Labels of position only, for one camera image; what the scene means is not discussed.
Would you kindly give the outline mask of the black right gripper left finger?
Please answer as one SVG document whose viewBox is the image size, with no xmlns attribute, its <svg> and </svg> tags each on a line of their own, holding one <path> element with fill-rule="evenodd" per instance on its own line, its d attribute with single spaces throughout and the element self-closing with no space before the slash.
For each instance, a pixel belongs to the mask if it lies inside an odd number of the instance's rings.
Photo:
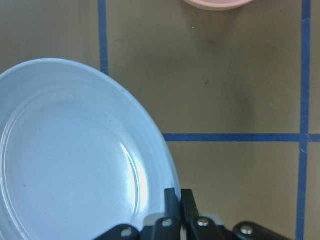
<svg viewBox="0 0 320 240">
<path fill-rule="evenodd" d="M 174 188 L 164 190 L 164 216 L 141 231 L 130 224 L 119 224 L 98 236 L 97 240 L 179 240 L 181 238 L 180 202 Z"/>
</svg>

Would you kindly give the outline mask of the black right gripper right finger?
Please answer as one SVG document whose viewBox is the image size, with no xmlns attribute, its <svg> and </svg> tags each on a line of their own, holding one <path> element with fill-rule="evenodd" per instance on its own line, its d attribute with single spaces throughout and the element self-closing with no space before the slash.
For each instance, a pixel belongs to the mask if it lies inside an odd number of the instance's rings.
<svg viewBox="0 0 320 240">
<path fill-rule="evenodd" d="M 287 237 L 250 221 L 228 230 L 211 217 L 200 215 L 191 189 L 181 190 L 182 225 L 188 240 L 286 240 Z"/>
</svg>

